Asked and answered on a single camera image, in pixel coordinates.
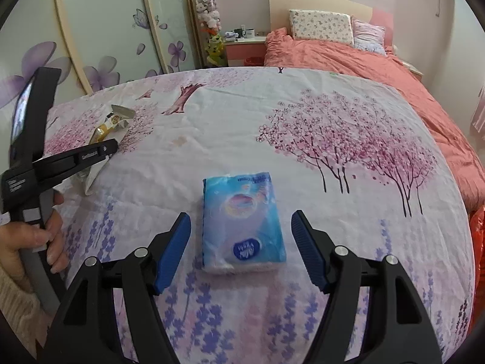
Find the person's left hand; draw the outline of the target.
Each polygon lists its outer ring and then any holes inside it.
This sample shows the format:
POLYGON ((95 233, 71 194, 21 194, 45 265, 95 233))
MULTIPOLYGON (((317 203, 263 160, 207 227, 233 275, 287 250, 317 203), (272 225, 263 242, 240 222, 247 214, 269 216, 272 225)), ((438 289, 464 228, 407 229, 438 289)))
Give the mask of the person's left hand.
POLYGON ((23 222, 10 222, 1 226, 1 266, 17 284, 27 280, 19 250, 35 249, 48 243, 47 262, 53 274, 65 270, 69 258, 64 251, 62 235, 62 217, 53 210, 46 224, 41 229, 23 222))

